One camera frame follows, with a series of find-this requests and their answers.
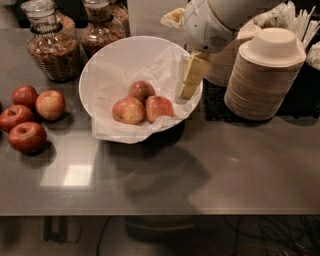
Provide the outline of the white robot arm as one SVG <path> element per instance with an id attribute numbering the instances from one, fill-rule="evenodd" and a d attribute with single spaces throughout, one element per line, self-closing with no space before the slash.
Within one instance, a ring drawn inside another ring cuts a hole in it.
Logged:
<path id="1" fill-rule="evenodd" d="M 285 0 L 190 0 L 185 8 L 165 14 L 160 22 L 178 29 L 191 56 L 182 61 L 182 80 L 175 101 L 186 103 L 195 94 L 210 67 L 210 55 L 222 51 L 255 16 Z"/>

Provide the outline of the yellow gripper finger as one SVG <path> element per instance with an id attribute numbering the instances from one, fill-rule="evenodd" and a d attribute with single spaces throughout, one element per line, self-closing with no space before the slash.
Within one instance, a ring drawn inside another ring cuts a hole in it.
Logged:
<path id="1" fill-rule="evenodd" d="M 178 89 L 178 97 L 190 100 L 210 68 L 210 55 L 193 51 L 184 61 L 183 79 Z"/>
<path id="2" fill-rule="evenodd" d="M 180 97 L 180 90 L 182 89 L 182 85 L 184 83 L 184 75 L 187 68 L 188 63 L 188 57 L 185 55 L 182 55 L 179 63 L 178 63 L 178 80 L 176 83 L 176 89 L 175 89 L 175 98 L 174 101 L 176 104 L 186 104 L 187 100 Z"/>

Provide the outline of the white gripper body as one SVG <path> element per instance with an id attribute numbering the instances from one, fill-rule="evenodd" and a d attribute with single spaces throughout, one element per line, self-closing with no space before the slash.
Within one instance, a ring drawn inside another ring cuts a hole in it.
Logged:
<path id="1" fill-rule="evenodd" d="M 235 38 L 226 25 L 224 0 L 190 0 L 185 8 L 165 14 L 160 22 L 181 31 L 185 43 L 195 51 L 217 53 Z"/>

